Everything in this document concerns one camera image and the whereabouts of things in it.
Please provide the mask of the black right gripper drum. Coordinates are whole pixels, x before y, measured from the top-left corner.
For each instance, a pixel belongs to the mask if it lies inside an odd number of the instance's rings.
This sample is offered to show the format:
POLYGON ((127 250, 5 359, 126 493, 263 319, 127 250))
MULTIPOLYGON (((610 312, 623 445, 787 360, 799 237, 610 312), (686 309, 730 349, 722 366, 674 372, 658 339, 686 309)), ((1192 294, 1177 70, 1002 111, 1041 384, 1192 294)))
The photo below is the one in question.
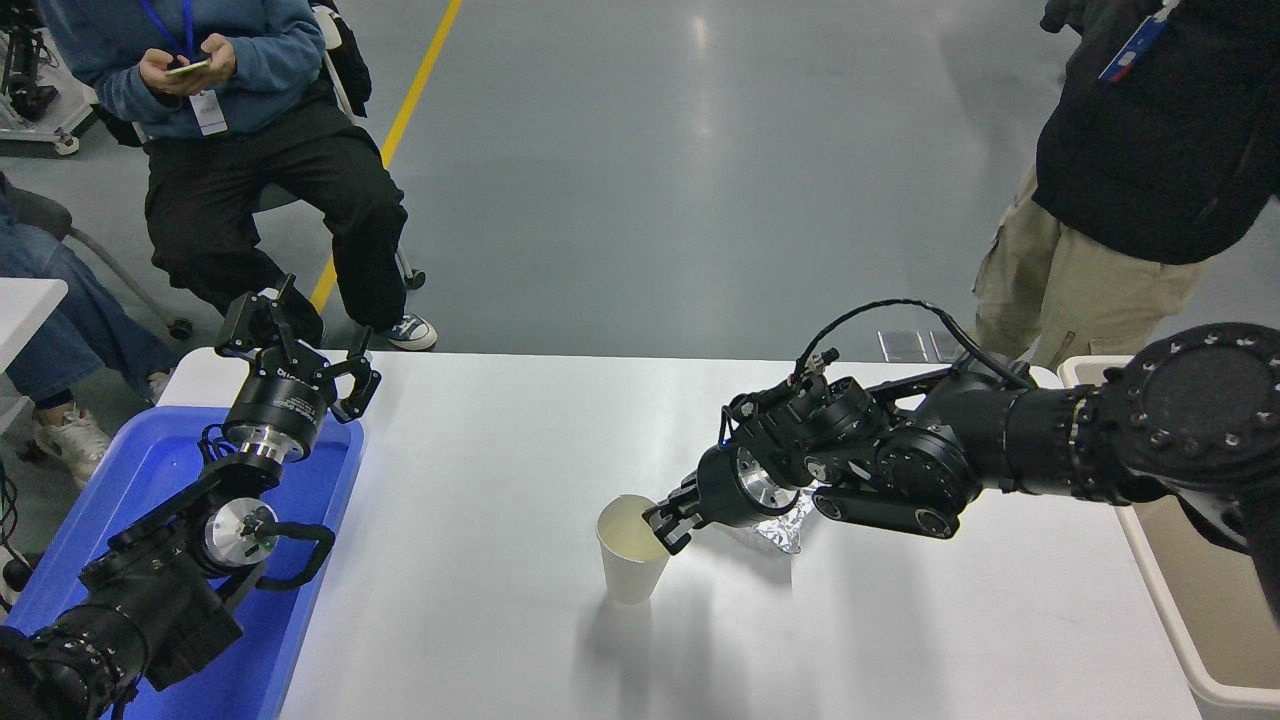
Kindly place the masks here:
POLYGON ((696 474, 701 520, 749 527, 773 518, 773 482, 742 446, 708 448, 699 460, 696 474))

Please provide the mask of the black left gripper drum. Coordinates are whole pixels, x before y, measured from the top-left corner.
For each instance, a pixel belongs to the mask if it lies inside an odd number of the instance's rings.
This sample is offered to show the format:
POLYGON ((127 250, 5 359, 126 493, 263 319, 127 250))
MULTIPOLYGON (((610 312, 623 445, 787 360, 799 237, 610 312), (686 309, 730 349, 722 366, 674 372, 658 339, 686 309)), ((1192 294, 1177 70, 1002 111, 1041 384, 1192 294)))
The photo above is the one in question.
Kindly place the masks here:
POLYGON ((234 446, 310 452, 326 413, 321 392, 282 369, 251 368, 221 424, 234 446))

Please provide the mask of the phone person's right hand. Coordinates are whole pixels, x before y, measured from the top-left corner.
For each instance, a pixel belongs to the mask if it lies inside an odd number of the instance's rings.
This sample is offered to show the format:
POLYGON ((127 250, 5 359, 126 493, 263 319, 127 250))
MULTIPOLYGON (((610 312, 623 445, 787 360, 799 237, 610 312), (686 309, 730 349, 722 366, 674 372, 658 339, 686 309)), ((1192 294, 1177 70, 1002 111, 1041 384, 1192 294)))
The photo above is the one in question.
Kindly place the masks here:
POLYGON ((137 68, 143 85, 157 95, 188 97, 202 88, 204 67, 187 70, 187 56, 173 55, 159 47, 147 49, 137 68))

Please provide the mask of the phone person's left hand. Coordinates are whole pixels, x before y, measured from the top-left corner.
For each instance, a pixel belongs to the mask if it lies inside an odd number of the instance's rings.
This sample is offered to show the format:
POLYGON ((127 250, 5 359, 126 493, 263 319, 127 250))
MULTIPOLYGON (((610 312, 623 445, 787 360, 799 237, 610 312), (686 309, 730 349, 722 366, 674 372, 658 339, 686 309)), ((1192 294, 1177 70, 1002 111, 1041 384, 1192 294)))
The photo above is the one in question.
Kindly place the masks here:
POLYGON ((207 54, 207 65, 192 73, 195 91, 212 88, 228 83, 237 72, 236 47, 220 33, 211 33, 201 42, 200 49, 207 54))

